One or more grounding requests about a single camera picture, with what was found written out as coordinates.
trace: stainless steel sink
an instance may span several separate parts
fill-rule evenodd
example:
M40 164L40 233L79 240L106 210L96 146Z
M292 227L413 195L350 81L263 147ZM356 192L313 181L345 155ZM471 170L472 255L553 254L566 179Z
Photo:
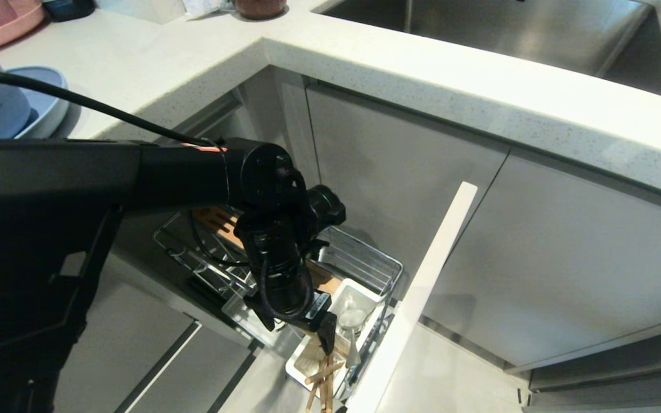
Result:
M661 31L632 0L345 0L324 15L557 66L661 95Z

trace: pink plate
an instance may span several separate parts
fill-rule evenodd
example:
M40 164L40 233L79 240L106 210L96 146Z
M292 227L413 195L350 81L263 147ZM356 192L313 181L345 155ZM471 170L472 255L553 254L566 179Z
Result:
M10 0L10 2L17 13L17 18L0 26L0 45L21 37L45 18L42 4L37 0Z

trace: brown jar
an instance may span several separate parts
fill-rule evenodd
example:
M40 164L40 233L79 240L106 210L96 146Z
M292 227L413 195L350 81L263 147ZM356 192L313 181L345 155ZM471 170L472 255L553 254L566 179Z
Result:
M234 0L241 16L250 20L266 20L282 14L287 0Z

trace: blue plate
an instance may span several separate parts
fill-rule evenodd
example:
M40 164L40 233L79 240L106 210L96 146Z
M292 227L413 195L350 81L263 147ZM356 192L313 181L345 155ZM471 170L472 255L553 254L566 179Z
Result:
M53 68L46 68L44 66L25 66L21 68L13 68L7 73L18 74L20 76L27 76L32 79L46 81L54 86L68 88L68 83L65 81L60 71ZM68 112L68 102L63 99L58 99L53 96L48 96L40 92L28 91L22 89L24 96L29 102L29 107L32 108L27 124L14 136L13 139L47 139L58 128L65 113Z

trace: kitchen counter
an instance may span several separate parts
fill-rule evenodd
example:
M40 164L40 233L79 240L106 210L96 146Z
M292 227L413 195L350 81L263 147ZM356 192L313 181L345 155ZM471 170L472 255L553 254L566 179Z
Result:
M0 62L53 66L73 91L167 127L275 65L661 189L661 96L312 13L336 2L289 0L265 22L160 25L97 10L0 49ZM71 138L154 136L84 110Z

